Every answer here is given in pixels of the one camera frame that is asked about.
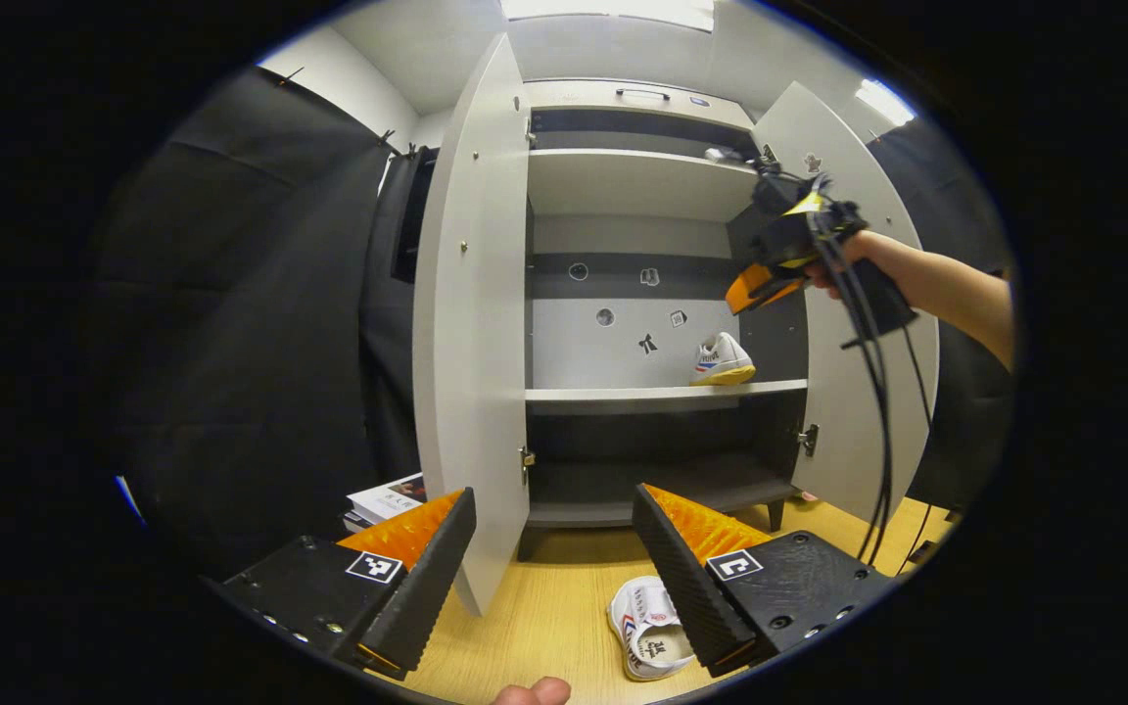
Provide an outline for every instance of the yellow shoe sole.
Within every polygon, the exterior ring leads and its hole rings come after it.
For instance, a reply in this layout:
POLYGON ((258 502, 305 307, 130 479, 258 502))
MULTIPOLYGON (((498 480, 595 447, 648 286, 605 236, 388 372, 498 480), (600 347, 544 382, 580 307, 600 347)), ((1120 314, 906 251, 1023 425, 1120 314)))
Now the yellow shoe sole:
POLYGON ((690 387, 707 387, 710 384, 729 385, 742 384, 748 379, 751 379, 756 374, 756 365, 746 365, 742 368, 734 368, 732 370, 725 370, 723 373, 716 373, 708 376, 708 378, 703 378, 697 381, 690 382, 690 387))

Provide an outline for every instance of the white sneaker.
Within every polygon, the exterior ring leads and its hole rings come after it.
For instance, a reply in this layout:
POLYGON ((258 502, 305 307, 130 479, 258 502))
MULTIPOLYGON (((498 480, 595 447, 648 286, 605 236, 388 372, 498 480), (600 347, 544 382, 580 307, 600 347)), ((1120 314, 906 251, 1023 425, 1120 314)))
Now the white sneaker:
POLYGON ((694 659, 686 629, 658 576, 634 579, 608 605, 608 625, 626 647, 631 679, 671 677, 694 659))
POLYGON ((751 358, 729 333, 717 333, 699 344, 690 387, 703 384, 742 384, 756 374, 751 358))

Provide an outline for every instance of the white wall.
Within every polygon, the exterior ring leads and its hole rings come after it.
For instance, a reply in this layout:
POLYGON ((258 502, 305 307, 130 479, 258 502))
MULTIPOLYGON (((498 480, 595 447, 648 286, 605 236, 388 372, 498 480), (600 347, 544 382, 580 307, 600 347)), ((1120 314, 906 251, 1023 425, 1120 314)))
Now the white wall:
POLYGON ((444 108, 430 115, 423 115, 416 122, 416 132, 412 133, 412 141, 417 147, 442 147, 442 135, 447 133, 447 125, 451 122, 451 113, 455 107, 444 108))
POLYGON ((303 68, 291 79, 294 83, 321 95, 377 134, 394 130, 389 142, 399 151, 407 151, 416 130, 416 111, 332 27, 323 26, 300 36, 261 59, 259 65, 283 77, 303 68))

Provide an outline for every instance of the cabinet leg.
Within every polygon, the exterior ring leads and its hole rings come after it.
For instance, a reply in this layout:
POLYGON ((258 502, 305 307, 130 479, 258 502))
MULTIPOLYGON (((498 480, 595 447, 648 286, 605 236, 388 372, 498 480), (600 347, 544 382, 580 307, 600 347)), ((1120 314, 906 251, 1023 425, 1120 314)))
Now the cabinet leg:
POLYGON ((785 500, 770 501, 768 508, 768 530, 783 530, 783 509, 785 500))
POLYGON ((544 536, 546 536, 546 530, 534 530, 534 528, 521 530, 520 544, 515 545, 515 561, 521 563, 528 561, 532 556, 534 550, 538 549, 538 545, 541 544, 544 536))

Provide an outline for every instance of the door hinge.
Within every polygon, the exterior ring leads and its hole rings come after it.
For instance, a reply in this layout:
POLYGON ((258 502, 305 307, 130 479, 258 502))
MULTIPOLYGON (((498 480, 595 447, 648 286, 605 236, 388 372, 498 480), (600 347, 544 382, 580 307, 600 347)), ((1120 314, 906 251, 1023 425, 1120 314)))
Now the door hinge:
POLYGON ((525 446, 520 447, 520 485, 521 486, 529 485, 529 465, 536 464, 537 460, 538 460, 538 457, 534 456, 534 451, 532 450, 529 450, 528 448, 525 448, 525 446))
POLYGON ((803 447, 803 455, 811 458, 813 452, 816 452, 816 432, 820 430, 819 425, 811 424, 807 430, 797 437, 797 441, 803 447))

